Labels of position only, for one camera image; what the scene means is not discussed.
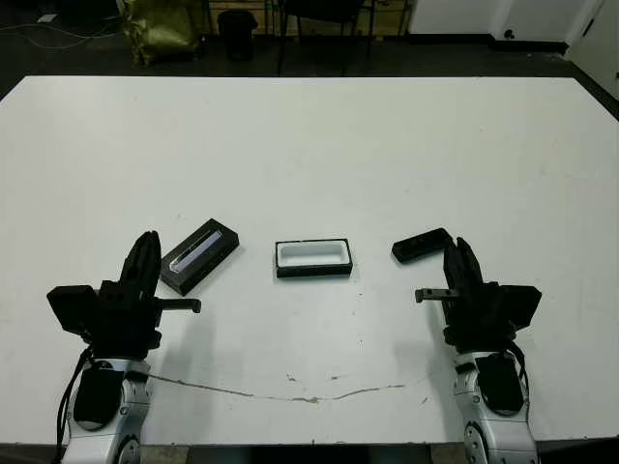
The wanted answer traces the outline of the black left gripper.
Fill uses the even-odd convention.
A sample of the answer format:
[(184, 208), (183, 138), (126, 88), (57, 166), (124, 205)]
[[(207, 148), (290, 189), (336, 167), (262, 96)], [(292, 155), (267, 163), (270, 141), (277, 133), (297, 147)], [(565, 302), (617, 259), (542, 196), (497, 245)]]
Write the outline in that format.
[(201, 311), (197, 299), (157, 297), (160, 271), (159, 234), (144, 232), (126, 257), (120, 279), (102, 282), (89, 326), (95, 357), (142, 361), (160, 346), (164, 311)]

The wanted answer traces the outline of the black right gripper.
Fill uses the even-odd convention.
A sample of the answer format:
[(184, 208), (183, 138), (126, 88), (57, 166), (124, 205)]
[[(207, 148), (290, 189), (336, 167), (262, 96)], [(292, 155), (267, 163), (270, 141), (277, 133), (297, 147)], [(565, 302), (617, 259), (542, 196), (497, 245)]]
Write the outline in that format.
[(458, 353), (501, 351), (516, 340), (516, 332), (505, 322), (497, 321), (483, 305), (468, 295), (479, 293), (484, 285), (481, 267), (473, 248), (461, 237), (444, 250), (443, 270), (449, 289), (415, 290), (415, 301), (439, 301), (442, 304), (445, 343)]

